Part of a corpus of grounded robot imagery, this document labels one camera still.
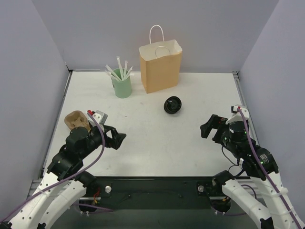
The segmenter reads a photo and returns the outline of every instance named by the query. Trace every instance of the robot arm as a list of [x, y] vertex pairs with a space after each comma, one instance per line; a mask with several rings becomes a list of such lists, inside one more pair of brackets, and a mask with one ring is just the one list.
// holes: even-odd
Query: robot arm
[[72, 181], [71, 184], [52, 201], [48, 209], [40, 219], [40, 224], [45, 229], [50, 229], [55, 221], [79, 198], [86, 194], [86, 189], [79, 181]]
[[[118, 149], [126, 134], [118, 133], [112, 126], [103, 125], [106, 114], [99, 111], [88, 113], [91, 131], [88, 133], [85, 127], [71, 130], [66, 144], [48, 166], [48, 171], [32, 195], [32, 200], [26, 203], [9, 223], [1, 222], [0, 229], [50, 228], [71, 204], [86, 193], [87, 187], [94, 186], [96, 177], [86, 171], [78, 172], [83, 167], [82, 160], [103, 143], [104, 147]], [[107, 136], [108, 131], [111, 131], [112, 137]], [[58, 196], [73, 176], [74, 180], [69, 187]]]
[[[212, 115], [209, 121], [200, 127], [201, 136], [207, 138], [211, 129], [217, 129], [213, 141], [228, 149], [237, 160], [242, 162], [242, 168], [256, 184], [268, 207], [272, 220], [264, 221], [264, 228], [303, 229], [305, 224], [300, 220], [291, 205], [287, 196], [288, 190], [283, 187], [278, 166], [272, 154], [268, 150], [257, 146], [253, 139], [248, 139], [249, 112], [245, 107], [239, 105], [232, 106], [231, 111], [233, 116], [229, 119], [219, 117], [215, 114]], [[271, 184], [269, 177], [275, 183], [275, 188]], [[233, 196], [240, 207], [243, 207], [245, 205], [243, 201], [248, 200], [244, 199], [240, 202], [241, 200], [234, 196], [234, 189], [225, 188], [227, 184], [231, 183], [232, 181], [227, 180], [225, 184], [222, 184], [222, 191], [227, 196]]]
[[247, 213], [258, 228], [264, 229], [264, 224], [271, 220], [269, 210], [253, 198], [228, 171], [225, 170], [215, 175], [213, 185]]

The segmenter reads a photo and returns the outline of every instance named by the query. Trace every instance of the white table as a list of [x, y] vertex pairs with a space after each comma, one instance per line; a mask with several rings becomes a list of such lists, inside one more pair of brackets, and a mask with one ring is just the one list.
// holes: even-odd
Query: white table
[[[199, 129], [212, 114], [230, 117], [231, 105], [241, 104], [231, 73], [181, 73], [177, 87], [151, 94], [146, 94], [140, 73], [131, 81], [132, 95], [120, 99], [105, 73], [73, 72], [46, 167], [65, 144], [70, 130], [64, 118], [74, 110], [103, 111], [108, 114], [106, 125], [127, 134], [118, 150], [106, 148], [88, 170], [95, 176], [213, 176], [232, 165], [220, 144], [211, 140], [216, 131], [203, 139]], [[163, 105], [173, 95], [181, 99], [182, 108], [170, 115]], [[92, 162], [100, 150], [84, 159], [84, 164]], [[237, 173], [239, 168], [231, 171]]]

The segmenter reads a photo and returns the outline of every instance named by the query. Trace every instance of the black cable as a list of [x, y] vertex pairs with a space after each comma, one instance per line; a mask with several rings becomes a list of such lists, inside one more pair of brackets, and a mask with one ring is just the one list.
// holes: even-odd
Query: black cable
[[234, 177], [239, 177], [244, 172], [244, 169], [242, 169], [238, 174], [236, 174]]
[[230, 166], [230, 167], [228, 168], [228, 172], [230, 172], [230, 169], [231, 169], [232, 167], [234, 167], [234, 166], [238, 166], [238, 165], [232, 165], [232, 166]]
[[256, 192], [255, 192], [255, 190], [254, 190], [253, 187], [251, 187], [250, 185], [241, 185], [241, 186], [242, 186], [242, 187], [248, 187], [248, 188], [250, 188], [250, 189], [253, 191], [254, 198], [257, 199], [257, 195], [256, 195]]
[[233, 161], [231, 161], [230, 158], [228, 158], [227, 155], [224, 154], [224, 147], [221, 147], [221, 152], [223, 153], [223, 155], [225, 156], [225, 158], [227, 158], [233, 165], [237, 166], [237, 164], [235, 164]]

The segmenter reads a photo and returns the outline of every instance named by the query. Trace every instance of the red wire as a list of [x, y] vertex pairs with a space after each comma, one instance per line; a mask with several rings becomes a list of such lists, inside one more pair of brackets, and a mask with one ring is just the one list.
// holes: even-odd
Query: red wire
[[96, 198], [97, 196], [99, 196], [100, 192], [101, 192], [101, 188], [99, 187], [99, 188], [97, 189], [97, 192], [93, 195], [93, 200], [94, 200], [94, 201], [95, 201], [95, 198]]

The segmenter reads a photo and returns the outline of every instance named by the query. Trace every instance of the cardboard piece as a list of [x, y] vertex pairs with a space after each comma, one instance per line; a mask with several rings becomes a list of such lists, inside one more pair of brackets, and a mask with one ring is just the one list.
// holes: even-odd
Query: cardboard piece
[[83, 126], [90, 131], [87, 117], [81, 111], [73, 111], [65, 117], [65, 124], [72, 130], [73, 128]]
[[144, 45], [139, 48], [139, 51], [141, 79], [146, 93], [178, 84], [182, 48], [176, 40]]

